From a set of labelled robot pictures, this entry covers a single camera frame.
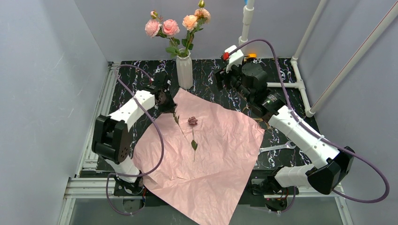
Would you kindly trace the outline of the white ribbed vase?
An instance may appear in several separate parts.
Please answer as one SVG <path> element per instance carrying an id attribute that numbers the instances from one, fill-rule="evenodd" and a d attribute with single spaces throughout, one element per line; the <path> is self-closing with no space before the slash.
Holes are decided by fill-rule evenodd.
<path id="1" fill-rule="evenodd" d="M 185 90 L 190 89 L 193 86 L 193 70 L 190 50 L 188 50 L 186 57 L 177 56 L 176 69 L 179 86 Z"/>

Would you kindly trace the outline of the pink wrapping paper sheet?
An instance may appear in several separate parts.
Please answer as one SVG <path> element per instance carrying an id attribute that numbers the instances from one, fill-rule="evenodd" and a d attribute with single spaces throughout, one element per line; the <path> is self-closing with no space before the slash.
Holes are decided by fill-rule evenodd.
<path id="1" fill-rule="evenodd" d="M 249 116 L 185 90 L 174 97 L 178 122 L 163 113 L 133 150 L 153 194 L 201 225 L 227 225 L 258 157 L 264 130 Z M 196 117 L 195 161 L 190 117 Z"/>

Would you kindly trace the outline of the pink rose flower bunch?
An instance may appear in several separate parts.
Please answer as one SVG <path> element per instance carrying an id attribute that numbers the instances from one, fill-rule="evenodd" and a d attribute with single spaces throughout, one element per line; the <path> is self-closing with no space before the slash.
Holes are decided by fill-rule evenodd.
<path id="1" fill-rule="evenodd" d="M 163 20 L 156 11 L 150 12 L 151 19 L 145 24 L 145 34 L 151 38 L 168 39 L 169 46 L 166 47 L 166 52 L 171 57 L 188 57 L 194 46 L 195 33 L 203 30 L 202 26 L 211 21 L 211 14 L 205 9 L 205 5 L 205 1 L 200 0 L 198 9 L 195 10 L 194 14 L 186 15 L 183 18 L 181 26 L 186 30 L 186 35 L 182 39 L 175 37 L 181 31 L 177 21 L 173 19 Z"/>

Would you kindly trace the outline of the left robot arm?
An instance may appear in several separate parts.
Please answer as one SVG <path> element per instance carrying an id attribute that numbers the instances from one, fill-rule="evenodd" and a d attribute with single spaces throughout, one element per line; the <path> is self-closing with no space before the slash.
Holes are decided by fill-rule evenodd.
<path id="1" fill-rule="evenodd" d="M 142 177 L 129 157 L 130 129 L 148 110 L 157 106 L 161 113 L 174 113 L 176 103 L 169 91 L 171 76 L 160 74 L 149 85 L 138 90 L 122 107 L 109 115 L 99 115 L 94 122 L 92 152 L 104 159 L 122 181 L 135 183 Z"/>

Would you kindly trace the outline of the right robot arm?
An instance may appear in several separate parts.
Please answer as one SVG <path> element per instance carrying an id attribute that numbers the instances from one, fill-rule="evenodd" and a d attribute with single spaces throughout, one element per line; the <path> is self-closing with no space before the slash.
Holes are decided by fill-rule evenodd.
<path id="1" fill-rule="evenodd" d="M 266 178 L 264 187 L 278 192 L 297 186 L 313 188 L 328 195 L 348 174 L 353 156 L 325 143 L 302 119 L 295 120 L 285 98 L 268 88 L 267 73 L 259 64 L 223 67 L 214 74 L 218 90 L 235 89 L 247 101 L 252 113 L 282 132 L 311 160 L 311 164 L 280 167 Z"/>

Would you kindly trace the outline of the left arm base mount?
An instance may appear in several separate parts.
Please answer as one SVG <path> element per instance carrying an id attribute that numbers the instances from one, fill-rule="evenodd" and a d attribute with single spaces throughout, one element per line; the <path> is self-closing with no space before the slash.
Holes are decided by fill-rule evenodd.
<path id="1" fill-rule="evenodd" d="M 120 178 L 114 178 L 115 188 L 113 195 L 115 196 L 154 196 L 143 183 L 143 178 L 138 177 L 134 183 L 128 183 Z"/>

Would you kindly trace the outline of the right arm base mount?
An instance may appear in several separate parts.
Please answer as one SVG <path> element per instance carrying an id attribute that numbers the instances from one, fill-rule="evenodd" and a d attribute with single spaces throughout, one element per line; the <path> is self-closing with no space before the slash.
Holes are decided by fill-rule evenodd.
<path id="1" fill-rule="evenodd" d="M 251 207 L 266 207 L 280 213 L 289 208 L 288 197 L 299 194 L 297 187 L 281 187 L 274 179 L 250 178 L 239 200 L 239 204 Z"/>

